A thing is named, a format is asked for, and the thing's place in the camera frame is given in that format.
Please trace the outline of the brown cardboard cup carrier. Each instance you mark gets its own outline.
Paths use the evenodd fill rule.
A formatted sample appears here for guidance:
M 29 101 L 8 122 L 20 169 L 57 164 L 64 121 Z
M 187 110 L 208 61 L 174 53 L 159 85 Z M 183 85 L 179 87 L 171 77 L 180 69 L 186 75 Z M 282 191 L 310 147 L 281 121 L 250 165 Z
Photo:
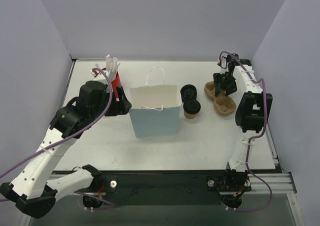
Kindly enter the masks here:
M 230 96 L 226 96 L 224 91 L 221 91 L 218 96 L 215 96 L 215 83 L 213 81 L 207 82 L 204 85 L 204 93 L 209 100 L 213 102 L 215 111 L 220 116 L 228 116 L 233 114 L 236 109 L 236 103 Z

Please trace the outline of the black coffee cup lid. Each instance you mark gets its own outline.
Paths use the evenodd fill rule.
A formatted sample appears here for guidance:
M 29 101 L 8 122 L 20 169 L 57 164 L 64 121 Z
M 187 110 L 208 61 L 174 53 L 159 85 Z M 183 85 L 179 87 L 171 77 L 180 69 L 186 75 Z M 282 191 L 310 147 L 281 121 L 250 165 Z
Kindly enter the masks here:
M 189 99 L 184 102 L 183 110 L 187 114 L 196 115 L 201 110 L 201 104 L 196 99 Z

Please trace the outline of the white and blue paper bag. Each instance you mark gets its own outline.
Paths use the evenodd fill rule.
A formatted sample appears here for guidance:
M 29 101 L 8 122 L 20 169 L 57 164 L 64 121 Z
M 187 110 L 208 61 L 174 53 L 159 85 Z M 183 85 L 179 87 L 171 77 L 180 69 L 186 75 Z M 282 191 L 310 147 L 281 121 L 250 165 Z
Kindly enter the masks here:
M 162 71 L 162 83 L 149 85 L 153 70 Z M 177 85 L 166 84 L 165 71 L 153 67 L 148 72 L 145 85 L 131 88 L 129 116 L 136 138 L 176 135 L 180 122 L 182 99 Z

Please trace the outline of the brown paper coffee cup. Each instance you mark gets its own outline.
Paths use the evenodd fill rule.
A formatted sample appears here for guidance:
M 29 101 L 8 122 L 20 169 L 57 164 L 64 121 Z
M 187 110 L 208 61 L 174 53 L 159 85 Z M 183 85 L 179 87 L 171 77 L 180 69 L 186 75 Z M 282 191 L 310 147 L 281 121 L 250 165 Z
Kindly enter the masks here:
M 188 113 L 188 112 L 186 112 L 186 111 L 184 112 L 184 117 L 185 117 L 186 119 L 188 119 L 188 120 L 195 119 L 197 115 L 198 115 L 197 113 L 196 113 L 196 114 L 191 114 L 191 113 Z

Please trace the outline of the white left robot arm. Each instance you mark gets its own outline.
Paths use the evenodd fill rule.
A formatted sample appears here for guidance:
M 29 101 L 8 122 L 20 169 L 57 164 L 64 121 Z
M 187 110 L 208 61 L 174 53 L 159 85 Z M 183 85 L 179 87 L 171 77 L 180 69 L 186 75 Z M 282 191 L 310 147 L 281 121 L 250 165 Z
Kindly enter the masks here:
M 61 198 L 82 189 L 100 189 L 102 173 L 90 164 L 58 179 L 49 177 L 84 131 L 104 116 L 128 114 L 131 107 L 121 85 L 112 90 L 102 82 L 87 81 L 78 96 L 56 112 L 35 156 L 22 172 L 11 182 L 1 184 L 1 195 L 23 214 L 40 219 Z

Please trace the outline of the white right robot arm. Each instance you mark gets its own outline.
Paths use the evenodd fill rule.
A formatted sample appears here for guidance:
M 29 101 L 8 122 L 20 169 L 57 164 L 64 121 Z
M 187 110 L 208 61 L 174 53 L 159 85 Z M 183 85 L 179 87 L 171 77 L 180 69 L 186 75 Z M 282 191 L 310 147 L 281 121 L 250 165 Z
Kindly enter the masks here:
M 251 64 L 244 64 L 236 53 L 222 51 L 217 65 L 221 70 L 213 74 L 215 96 L 242 93 L 235 112 L 239 134 L 228 166 L 236 172 L 249 172 L 250 153 L 255 140 L 265 134 L 273 96 L 267 93 L 265 80 L 256 79 Z

